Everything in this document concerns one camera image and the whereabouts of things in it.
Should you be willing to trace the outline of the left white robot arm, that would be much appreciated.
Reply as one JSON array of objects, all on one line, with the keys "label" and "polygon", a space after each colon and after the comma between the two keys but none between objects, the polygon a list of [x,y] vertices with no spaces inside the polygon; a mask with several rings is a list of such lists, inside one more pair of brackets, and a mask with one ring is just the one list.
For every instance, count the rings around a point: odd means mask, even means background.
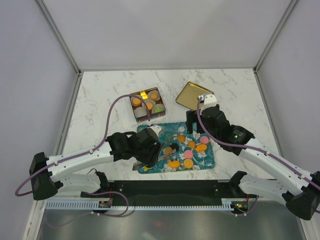
[{"label": "left white robot arm", "polygon": [[135,158],[139,166],[154,166],[159,159],[162,143],[159,125],[151,125],[139,132],[116,132],[103,144],[82,153],[67,156],[46,156],[44,152],[34,155],[29,168],[33,199],[49,199],[64,191],[90,193],[105,197],[110,190],[104,173],[92,177],[82,176],[79,171],[100,164]]}]

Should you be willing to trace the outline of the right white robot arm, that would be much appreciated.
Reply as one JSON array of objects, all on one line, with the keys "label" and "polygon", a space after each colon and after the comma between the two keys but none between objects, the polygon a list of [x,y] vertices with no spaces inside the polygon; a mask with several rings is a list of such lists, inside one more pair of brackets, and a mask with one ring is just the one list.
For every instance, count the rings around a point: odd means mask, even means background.
[{"label": "right white robot arm", "polygon": [[230,124],[219,105],[202,111],[186,112],[187,132],[205,133],[225,151],[257,165],[272,180],[256,178],[245,171],[237,171],[230,179],[228,191],[233,197],[256,195],[283,204],[296,217],[309,221],[320,204],[320,173],[290,163],[270,151],[242,126]]}]

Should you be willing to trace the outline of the green round cookie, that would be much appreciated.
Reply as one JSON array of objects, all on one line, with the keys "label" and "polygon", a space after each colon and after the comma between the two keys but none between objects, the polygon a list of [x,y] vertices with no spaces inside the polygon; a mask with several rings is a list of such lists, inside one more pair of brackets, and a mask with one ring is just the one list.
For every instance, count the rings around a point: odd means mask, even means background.
[{"label": "green round cookie", "polygon": [[162,111],[163,111],[163,109],[161,107],[157,107],[154,109],[154,113],[160,113]]}]

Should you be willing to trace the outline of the gold tin lid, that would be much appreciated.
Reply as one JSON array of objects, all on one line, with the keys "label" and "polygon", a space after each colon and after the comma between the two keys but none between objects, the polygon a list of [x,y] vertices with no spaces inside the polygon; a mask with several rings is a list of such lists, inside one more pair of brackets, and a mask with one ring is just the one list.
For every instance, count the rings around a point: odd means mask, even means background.
[{"label": "gold tin lid", "polygon": [[178,94],[175,102],[189,110],[195,111],[197,109],[198,96],[213,93],[213,91],[189,81]]}]

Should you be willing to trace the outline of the metal serving tongs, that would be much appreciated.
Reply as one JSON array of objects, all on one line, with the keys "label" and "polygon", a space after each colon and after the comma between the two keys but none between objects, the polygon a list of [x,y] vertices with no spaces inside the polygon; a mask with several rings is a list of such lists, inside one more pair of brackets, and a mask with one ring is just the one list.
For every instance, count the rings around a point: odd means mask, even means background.
[{"label": "metal serving tongs", "polygon": [[173,156],[175,153],[176,153],[176,151],[173,150],[171,154],[166,155],[166,154],[164,154],[164,150],[163,150],[163,154],[159,155],[153,163],[142,163],[140,161],[136,161],[132,166],[132,170],[138,171],[139,169],[144,168],[144,167],[150,169],[150,168],[154,167],[159,161],[167,160],[169,157]]}]

